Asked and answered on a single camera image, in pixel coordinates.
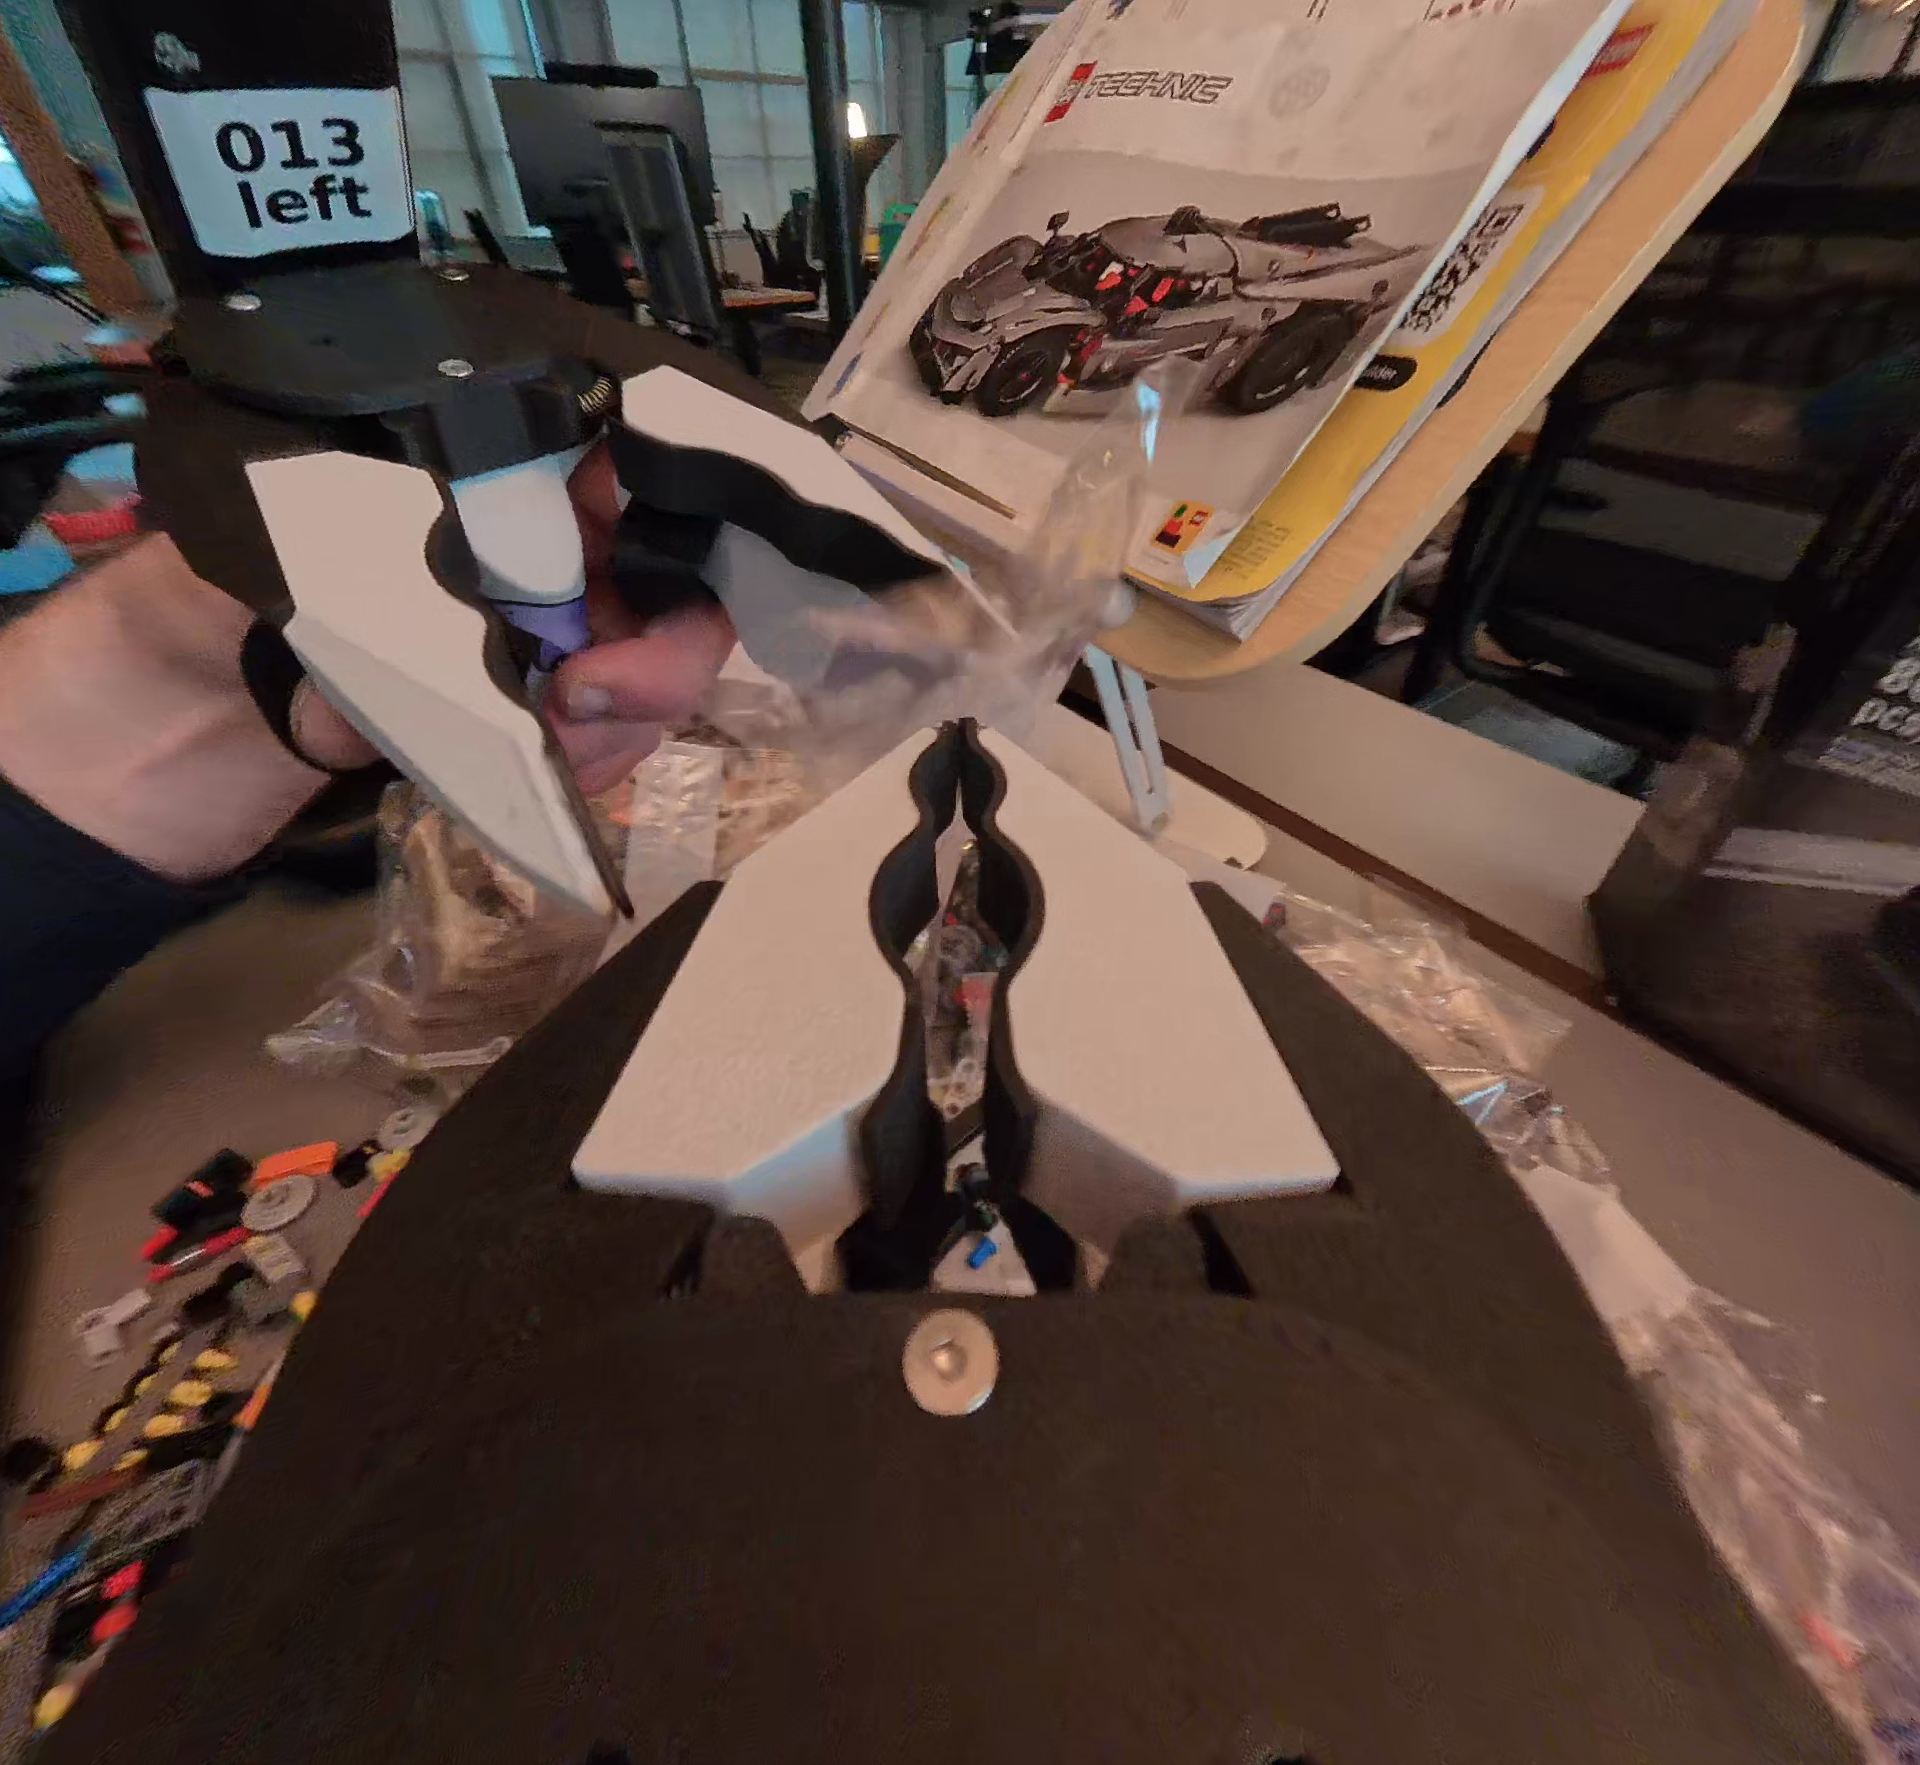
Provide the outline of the clear plastic parts bag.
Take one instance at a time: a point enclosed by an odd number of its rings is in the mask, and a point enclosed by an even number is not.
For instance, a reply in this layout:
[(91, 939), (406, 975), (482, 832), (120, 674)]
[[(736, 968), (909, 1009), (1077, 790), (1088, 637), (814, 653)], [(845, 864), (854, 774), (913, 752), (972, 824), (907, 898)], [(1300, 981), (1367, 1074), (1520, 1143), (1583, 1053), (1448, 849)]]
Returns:
[(623, 864), (632, 915), (621, 918), (547, 894), (415, 788), (393, 787), (379, 812), (372, 939), (264, 1053), (403, 1097), (456, 1095), (647, 922), (724, 880), (809, 801), (784, 749), (715, 725), (666, 741), (592, 804)]
[(1043, 884), (1039, 860), (1004, 828), (1009, 767), (988, 768), (974, 752), (995, 727), (1039, 757), (1042, 725), (1083, 661), (1115, 741), (1124, 821), (1145, 833), (1166, 826), (1171, 793), (1145, 679), (1095, 637), (1134, 613), (1122, 556), (1174, 400), (1167, 379), (1134, 384), (1071, 462), (1039, 534), (1012, 560), (969, 567), (964, 587), (981, 594), (983, 615), (932, 583), (884, 591), (803, 625), (806, 675), (724, 677), (709, 703), (708, 723), (733, 744), (716, 836), (723, 868), (907, 730), (972, 722), (955, 771), (955, 817), (939, 826), (967, 836), (967, 847), (952, 884), (935, 875), (933, 908), (905, 935), (921, 1040), (909, 1057), (919, 1080), (907, 1089), (912, 1112), (943, 1129), (943, 1159), (961, 1178), (921, 1185), (897, 1222), (862, 1215), (838, 1239), (838, 1277), (852, 1292), (921, 1288), (955, 1245), (987, 1245), (992, 1261), (1021, 1263), (1042, 1289), (1074, 1283), (1066, 1233), (992, 1163), (1006, 1151), (1014, 1178), (1024, 1178), (1032, 1162), (1039, 1114), (1009, 1001), (1036, 943), (1066, 939), (1063, 891)]
[(1919, 1568), (1815, 1438), (1813, 1392), (1742, 1340), (1767, 1322), (1697, 1285), (1609, 1184), (1514, 1168), (1571, 1259), (1707, 1538), (1867, 1761), (1919, 1759)]
[(1263, 924), (1413, 1057), (1514, 1173), (1609, 1179), (1595, 1138), (1543, 1080), (1571, 1021), (1488, 975), (1452, 928), (1397, 900), (1372, 919), (1287, 886)]

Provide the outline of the black steel pillar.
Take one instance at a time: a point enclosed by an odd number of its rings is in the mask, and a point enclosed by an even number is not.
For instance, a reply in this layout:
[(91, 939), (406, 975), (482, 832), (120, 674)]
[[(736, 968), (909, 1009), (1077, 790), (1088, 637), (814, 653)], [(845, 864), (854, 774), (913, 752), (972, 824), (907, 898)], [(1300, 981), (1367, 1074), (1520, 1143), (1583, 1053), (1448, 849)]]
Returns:
[(799, 0), (815, 212), (824, 245), (828, 317), (845, 336), (861, 302), (861, 241), (854, 206), (852, 141), (846, 127), (848, 71), (843, 0)]

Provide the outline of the wooden and white book stand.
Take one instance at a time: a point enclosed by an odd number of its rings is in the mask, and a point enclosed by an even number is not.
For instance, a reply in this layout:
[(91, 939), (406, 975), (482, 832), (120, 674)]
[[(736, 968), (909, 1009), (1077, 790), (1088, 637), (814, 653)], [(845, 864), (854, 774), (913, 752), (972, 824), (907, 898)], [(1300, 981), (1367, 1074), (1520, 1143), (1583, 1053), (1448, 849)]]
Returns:
[(1152, 688), (1201, 688), (1306, 663), (1358, 623), (1753, 155), (1801, 77), (1802, 41), (1802, 0), (1758, 0), (1715, 74), (1247, 641), (1149, 606), (1103, 639), (1118, 667)]

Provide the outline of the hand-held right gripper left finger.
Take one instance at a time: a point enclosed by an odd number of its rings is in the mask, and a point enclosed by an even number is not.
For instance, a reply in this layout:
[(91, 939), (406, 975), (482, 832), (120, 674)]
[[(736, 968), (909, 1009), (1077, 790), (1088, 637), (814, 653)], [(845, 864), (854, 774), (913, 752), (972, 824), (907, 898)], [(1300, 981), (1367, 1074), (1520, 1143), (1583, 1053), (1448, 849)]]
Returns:
[(582, 1190), (765, 1219), (794, 1259), (838, 1253), (851, 1289), (932, 1283), (964, 1207), (907, 952), (970, 750), (970, 722), (912, 732), (692, 892), (700, 928), (571, 1157)]

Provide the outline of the person's left hand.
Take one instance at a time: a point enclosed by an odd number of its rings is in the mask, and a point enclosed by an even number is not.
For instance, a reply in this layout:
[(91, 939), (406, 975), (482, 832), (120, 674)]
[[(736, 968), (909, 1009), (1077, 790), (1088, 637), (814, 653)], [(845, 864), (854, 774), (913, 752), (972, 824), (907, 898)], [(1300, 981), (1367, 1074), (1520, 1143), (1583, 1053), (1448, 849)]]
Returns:
[[(700, 713), (735, 649), (718, 606), (629, 615), (604, 564), (616, 516), (610, 458), (569, 481), (587, 565), (592, 647), (541, 703), (582, 793), (629, 778), (662, 737)], [(249, 609), (198, 577), (160, 534), (5, 626), (2, 768), (53, 817), (160, 879), (201, 884), (263, 852), (331, 773), (379, 757), (303, 679), (299, 749), (268, 727), (244, 683)]]

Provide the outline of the dark shelf rack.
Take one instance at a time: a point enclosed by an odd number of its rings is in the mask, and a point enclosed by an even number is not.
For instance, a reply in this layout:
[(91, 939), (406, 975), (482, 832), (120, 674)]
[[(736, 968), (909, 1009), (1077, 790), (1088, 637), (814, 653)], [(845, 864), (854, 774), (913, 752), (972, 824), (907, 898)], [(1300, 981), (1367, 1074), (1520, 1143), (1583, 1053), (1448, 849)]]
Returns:
[(1916, 444), (1916, 341), (1916, 75), (1802, 88), (1470, 491), (1401, 699), (1676, 750)]

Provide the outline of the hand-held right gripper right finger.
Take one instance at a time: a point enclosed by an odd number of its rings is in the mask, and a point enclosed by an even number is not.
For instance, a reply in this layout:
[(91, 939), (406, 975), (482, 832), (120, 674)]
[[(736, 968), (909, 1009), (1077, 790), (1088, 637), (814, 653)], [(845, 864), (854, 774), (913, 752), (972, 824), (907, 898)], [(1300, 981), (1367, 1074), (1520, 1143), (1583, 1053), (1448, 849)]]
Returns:
[(1018, 924), (988, 1165), (1103, 1263), (1135, 1225), (1331, 1193), (1341, 1165), (1196, 883), (992, 727), (963, 723), (983, 894)]

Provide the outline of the car building instruction booklet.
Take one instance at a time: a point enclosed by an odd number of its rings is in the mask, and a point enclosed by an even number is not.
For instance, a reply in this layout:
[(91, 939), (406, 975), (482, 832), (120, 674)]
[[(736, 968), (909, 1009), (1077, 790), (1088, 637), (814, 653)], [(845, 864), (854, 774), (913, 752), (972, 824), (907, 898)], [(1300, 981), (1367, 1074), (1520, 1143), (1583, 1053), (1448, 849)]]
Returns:
[(1199, 583), (1635, 0), (1074, 0), (924, 194), (803, 405), (930, 520), (1036, 549), (1088, 424), (1169, 424), (1129, 567)]

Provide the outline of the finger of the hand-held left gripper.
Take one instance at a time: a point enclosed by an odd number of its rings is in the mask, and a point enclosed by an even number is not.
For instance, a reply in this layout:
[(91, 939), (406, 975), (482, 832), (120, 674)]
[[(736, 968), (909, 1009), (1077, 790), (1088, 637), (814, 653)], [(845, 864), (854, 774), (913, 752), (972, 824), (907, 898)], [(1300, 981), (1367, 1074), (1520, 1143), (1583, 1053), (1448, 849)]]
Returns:
[(625, 380), (604, 444), (623, 602), (639, 619), (721, 607), (746, 658), (794, 688), (828, 683), (875, 607), (963, 583), (828, 440), (675, 365)]
[(585, 913), (626, 913), (616, 863), (478, 589), (452, 495), (347, 452), (252, 460), (292, 595), (283, 635), (327, 701), (478, 843)]

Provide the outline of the pile of toy bricks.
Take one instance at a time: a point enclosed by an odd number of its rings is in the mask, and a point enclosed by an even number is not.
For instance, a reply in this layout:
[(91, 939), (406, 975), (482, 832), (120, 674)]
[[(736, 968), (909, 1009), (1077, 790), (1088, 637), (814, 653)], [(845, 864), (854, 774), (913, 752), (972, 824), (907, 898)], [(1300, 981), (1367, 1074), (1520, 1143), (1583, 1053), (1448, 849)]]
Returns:
[(5, 1761), (37, 1759), (182, 1575), (325, 1274), (440, 1114), (411, 1103), (357, 1143), (211, 1153), (156, 1203), (132, 1289), (83, 1311), (95, 1409), (5, 1436)]

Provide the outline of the black computer monitor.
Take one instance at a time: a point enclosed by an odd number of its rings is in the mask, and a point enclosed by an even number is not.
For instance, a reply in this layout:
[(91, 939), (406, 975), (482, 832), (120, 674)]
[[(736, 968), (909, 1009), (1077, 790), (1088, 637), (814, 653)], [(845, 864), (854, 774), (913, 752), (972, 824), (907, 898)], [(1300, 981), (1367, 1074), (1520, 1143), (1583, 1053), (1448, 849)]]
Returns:
[(692, 88), (494, 77), (521, 203), (561, 250), (577, 296), (644, 308), (700, 343), (724, 333), (712, 252), (716, 183), (704, 99)]

